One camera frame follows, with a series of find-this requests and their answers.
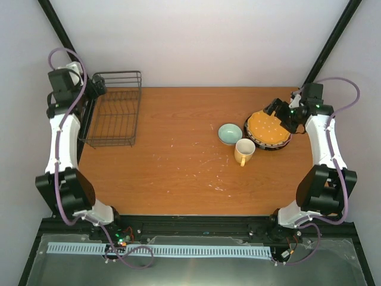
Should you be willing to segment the orange dotted plate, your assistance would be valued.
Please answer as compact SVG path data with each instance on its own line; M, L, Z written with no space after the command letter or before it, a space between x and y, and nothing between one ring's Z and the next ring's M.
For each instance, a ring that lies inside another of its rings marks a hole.
M290 133L281 127L280 120L274 115L268 116L262 110L254 112L248 120L248 129L256 140L266 145L278 145L285 142Z

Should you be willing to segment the dark wire dish rack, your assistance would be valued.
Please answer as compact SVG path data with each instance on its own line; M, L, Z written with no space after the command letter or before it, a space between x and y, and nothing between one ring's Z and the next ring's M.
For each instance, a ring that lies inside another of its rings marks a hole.
M101 71L107 93L87 102L80 142L93 148L134 146L142 97L139 70Z

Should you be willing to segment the yellow ceramic mug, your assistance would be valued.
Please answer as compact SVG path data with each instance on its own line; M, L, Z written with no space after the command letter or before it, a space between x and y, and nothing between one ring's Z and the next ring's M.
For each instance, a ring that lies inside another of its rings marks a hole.
M255 144L250 139L240 139L235 145L235 160L241 167L250 161L255 152Z

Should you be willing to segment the light green ceramic bowl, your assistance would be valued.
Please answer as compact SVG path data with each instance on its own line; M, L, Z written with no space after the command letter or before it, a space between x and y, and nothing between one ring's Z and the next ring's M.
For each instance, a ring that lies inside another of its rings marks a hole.
M236 124L226 123L218 129L218 138L226 145L235 145L242 137L242 130Z

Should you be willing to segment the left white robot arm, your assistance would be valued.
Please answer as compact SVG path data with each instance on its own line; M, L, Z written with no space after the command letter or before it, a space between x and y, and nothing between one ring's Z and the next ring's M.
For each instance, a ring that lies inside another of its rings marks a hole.
M124 225L117 210L100 202L93 185L80 172L77 142L85 95L86 73L78 61L49 72L52 92L47 96L47 117L51 127L51 149L43 175L35 186L51 209L69 224L78 219L103 225L103 233L111 240L119 239Z

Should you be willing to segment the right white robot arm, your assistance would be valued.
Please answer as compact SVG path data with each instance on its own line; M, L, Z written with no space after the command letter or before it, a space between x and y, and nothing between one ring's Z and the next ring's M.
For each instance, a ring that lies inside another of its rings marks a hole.
M264 112L278 118L281 127L291 134L303 126L313 155L313 166L299 183L296 199L269 217L268 238L283 241L314 219L332 225L344 223L357 174L348 169L339 151L335 134L338 112L324 103L323 84L304 85L291 94L290 102L276 98Z

